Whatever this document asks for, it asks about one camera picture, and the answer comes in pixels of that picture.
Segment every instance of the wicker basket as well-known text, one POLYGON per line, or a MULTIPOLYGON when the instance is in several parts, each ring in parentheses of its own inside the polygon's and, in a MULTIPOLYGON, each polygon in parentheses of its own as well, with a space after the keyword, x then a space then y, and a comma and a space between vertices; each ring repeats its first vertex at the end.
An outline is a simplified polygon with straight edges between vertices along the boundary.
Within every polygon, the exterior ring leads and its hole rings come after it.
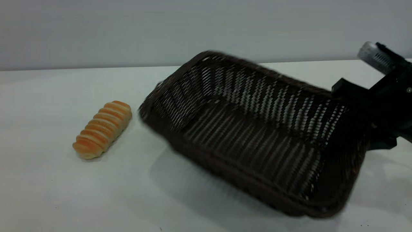
POLYGON ((367 124, 329 91, 218 52, 159 83, 140 115, 175 150, 288 215, 339 212, 369 145, 367 124))

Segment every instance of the bread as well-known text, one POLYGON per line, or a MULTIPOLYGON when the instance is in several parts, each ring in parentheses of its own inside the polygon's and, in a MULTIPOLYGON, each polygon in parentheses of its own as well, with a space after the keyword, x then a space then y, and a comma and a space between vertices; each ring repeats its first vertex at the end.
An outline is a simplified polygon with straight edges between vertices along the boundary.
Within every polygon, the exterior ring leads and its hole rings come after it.
POLYGON ((100 157, 127 127, 131 117, 128 104, 119 101, 105 104, 76 137, 73 148, 82 159, 100 157))

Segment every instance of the woven basket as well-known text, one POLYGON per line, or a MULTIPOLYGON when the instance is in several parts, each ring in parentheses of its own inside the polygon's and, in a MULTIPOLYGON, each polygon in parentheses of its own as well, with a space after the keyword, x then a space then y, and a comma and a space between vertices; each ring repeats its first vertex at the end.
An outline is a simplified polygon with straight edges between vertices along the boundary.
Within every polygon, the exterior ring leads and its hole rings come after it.
POLYGON ((288 215, 339 212, 369 145, 367 123, 329 91, 218 52, 159 83, 140 115, 175 150, 288 215))

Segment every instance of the table surface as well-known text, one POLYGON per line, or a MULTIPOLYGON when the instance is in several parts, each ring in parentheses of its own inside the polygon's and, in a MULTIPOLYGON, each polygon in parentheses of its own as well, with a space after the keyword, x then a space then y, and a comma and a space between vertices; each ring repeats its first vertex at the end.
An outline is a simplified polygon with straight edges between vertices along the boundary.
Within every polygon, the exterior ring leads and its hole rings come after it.
MULTIPOLYGON (((371 87, 361 61, 264 64, 330 89, 371 87)), ((0 72, 0 231, 410 231, 412 144, 368 152, 346 208, 326 220, 283 215, 208 174, 143 125, 136 110, 178 67, 0 72), (102 157, 83 161, 75 137, 106 102, 133 119, 102 157)))

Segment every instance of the robotic arm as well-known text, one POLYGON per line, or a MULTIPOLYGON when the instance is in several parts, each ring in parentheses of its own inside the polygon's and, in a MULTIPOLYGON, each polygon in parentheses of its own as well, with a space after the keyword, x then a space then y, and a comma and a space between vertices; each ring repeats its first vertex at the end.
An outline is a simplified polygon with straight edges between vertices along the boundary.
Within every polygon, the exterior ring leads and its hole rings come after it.
POLYGON ((342 78, 332 94, 349 101, 371 123, 370 150, 392 149, 399 136, 412 142, 412 64, 380 43, 366 42, 358 57, 385 77, 370 89, 342 78))

